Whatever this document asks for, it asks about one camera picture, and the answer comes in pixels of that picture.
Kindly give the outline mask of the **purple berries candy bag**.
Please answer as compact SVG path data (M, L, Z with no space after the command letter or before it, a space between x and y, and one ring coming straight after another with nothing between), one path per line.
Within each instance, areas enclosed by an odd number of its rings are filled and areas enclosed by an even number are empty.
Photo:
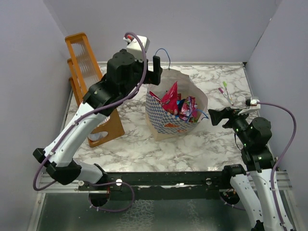
M179 112L179 118L185 122L197 122L197 103L193 96L188 96Z

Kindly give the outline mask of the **red chips bag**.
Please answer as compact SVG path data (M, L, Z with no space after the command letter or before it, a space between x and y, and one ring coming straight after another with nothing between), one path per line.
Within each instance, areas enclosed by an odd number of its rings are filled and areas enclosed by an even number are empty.
M161 99L162 108L172 115L178 114L178 83L175 82Z

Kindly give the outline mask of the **blue checkered paper bag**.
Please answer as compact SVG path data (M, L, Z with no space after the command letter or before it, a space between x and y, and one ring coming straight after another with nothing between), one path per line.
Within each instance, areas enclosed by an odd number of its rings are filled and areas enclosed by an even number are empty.
M208 98L189 77L168 66L146 93L145 119L156 141L193 130L207 115Z

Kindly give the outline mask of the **blue cookie snack pack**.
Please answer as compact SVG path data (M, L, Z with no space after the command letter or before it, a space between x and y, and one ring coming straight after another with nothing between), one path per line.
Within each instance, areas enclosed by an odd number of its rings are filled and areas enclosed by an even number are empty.
M182 99L182 100L177 100L178 112L180 112L180 111L181 111L181 109L182 109L182 106L183 106L184 102L185 102L185 99Z

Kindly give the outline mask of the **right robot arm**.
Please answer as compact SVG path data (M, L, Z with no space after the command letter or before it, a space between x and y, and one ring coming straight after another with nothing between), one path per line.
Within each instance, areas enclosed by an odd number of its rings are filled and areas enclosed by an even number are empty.
M294 227L284 209L278 189L276 167L267 147L270 140L271 123L256 117L251 123L246 121L250 113L260 109L260 104L245 109L226 107L220 111L210 109L213 126L227 119L223 128L231 128L243 144L241 165L225 166L221 183L226 188L235 189L242 202L254 231L292 231Z

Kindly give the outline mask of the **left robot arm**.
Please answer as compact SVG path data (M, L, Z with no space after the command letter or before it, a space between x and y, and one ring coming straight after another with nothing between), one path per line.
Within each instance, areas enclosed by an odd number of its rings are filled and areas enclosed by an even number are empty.
M33 156L56 182L67 185L74 180L89 182L101 190L106 185L104 170L97 164L75 161L74 154L100 123L110 121L111 113L133 98L142 84L159 85L163 69L160 57L153 57L153 70L122 49L107 62L103 78L90 86L72 120L46 148L37 148Z

